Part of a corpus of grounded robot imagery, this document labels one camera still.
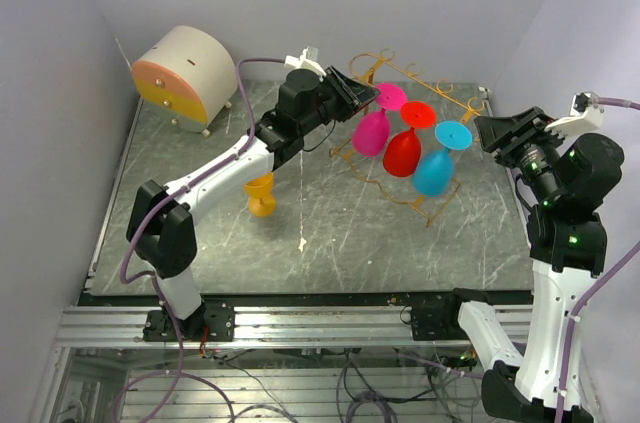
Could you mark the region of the blue wine glass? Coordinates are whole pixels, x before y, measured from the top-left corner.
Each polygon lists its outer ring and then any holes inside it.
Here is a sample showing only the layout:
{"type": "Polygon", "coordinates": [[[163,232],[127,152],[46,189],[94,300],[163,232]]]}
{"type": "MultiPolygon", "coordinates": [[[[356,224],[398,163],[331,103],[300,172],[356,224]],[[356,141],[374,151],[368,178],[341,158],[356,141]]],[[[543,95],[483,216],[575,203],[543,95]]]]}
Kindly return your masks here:
{"type": "Polygon", "coordinates": [[[456,121],[437,124],[434,136],[441,148],[423,157],[412,175],[415,190],[427,197],[440,196],[453,178],[455,164],[451,152],[464,151],[473,142],[471,131],[456,121]]]}

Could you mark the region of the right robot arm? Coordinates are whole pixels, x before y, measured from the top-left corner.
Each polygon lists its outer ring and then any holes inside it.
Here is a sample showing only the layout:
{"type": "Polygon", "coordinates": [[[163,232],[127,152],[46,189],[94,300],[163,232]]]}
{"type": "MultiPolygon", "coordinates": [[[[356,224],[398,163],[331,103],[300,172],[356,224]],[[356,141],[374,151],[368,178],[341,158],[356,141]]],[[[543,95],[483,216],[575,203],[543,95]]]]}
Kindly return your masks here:
{"type": "Polygon", "coordinates": [[[622,148],[599,133],[595,104],[553,119],[533,107],[513,117],[476,119],[482,149],[517,169],[536,202],[527,235],[534,277],[526,350],[518,354],[493,306],[464,301],[444,310],[442,330],[466,335],[484,368],[485,412],[515,422],[590,422],[579,394],[574,331],[589,291],[603,282],[607,235],[597,214],[622,177],[622,148]]]}

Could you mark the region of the red wine glass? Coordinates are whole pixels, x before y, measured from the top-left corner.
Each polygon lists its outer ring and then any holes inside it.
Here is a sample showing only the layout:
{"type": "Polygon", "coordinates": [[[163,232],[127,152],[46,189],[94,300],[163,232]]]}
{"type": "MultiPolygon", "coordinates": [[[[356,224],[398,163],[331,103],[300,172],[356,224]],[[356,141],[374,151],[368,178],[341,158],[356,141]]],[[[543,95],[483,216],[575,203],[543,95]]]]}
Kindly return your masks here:
{"type": "Polygon", "coordinates": [[[398,178],[411,176],[421,158],[422,145],[416,131],[433,127],[437,116],[432,106],[422,101],[408,101],[400,109],[408,129],[395,135],[383,157],[385,171],[398,178]]]}

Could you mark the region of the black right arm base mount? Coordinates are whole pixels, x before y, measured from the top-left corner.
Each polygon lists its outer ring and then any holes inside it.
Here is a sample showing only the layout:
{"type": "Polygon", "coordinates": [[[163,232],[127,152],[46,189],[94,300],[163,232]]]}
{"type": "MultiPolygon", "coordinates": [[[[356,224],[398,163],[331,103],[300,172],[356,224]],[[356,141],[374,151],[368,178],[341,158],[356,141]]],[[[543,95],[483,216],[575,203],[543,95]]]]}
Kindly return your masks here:
{"type": "Polygon", "coordinates": [[[410,311],[409,326],[414,341],[467,340],[466,333],[458,323],[461,305],[466,302],[489,302],[485,291],[454,288],[450,292],[438,293],[410,311]]]}

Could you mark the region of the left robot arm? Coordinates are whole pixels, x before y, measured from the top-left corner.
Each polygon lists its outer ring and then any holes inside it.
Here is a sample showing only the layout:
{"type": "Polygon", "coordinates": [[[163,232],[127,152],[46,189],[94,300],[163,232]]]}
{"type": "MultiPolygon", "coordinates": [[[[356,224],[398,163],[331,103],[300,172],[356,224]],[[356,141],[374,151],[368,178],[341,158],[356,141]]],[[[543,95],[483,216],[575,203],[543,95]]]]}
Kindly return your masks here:
{"type": "Polygon", "coordinates": [[[227,194],[283,166],[304,149],[305,137],[321,125],[345,122],[372,103],[378,89],[327,68],[288,72],[273,109],[251,119],[226,152],[166,185],[139,187],[126,231],[128,255],[148,264],[168,327],[182,340],[206,326],[206,305],[190,269],[197,252],[196,226],[227,194]]]}

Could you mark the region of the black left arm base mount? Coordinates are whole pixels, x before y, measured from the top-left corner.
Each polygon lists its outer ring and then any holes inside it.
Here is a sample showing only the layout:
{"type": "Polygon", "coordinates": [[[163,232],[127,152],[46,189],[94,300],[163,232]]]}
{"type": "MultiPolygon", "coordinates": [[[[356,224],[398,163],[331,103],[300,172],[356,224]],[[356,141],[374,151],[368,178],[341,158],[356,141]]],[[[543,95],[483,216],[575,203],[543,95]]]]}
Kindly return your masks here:
{"type": "MultiPolygon", "coordinates": [[[[187,319],[178,319],[178,329],[184,341],[230,342],[234,328],[235,312],[225,306],[202,304],[187,319]]],[[[177,341],[177,332],[166,309],[147,314],[142,339],[161,343],[177,341]]]]}

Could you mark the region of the pink wine glass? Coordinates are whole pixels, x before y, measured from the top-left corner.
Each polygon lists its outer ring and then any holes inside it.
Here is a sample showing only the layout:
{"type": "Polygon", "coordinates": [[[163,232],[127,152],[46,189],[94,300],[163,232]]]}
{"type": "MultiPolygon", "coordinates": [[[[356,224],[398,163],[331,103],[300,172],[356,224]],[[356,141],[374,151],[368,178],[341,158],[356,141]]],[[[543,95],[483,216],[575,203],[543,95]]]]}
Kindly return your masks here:
{"type": "Polygon", "coordinates": [[[399,111],[408,101],[404,90],[392,83],[376,86],[379,91],[375,99],[377,111],[367,114],[357,125],[352,136],[353,148],[361,155],[375,157],[385,148],[391,133],[388,112],[399,111]]]}

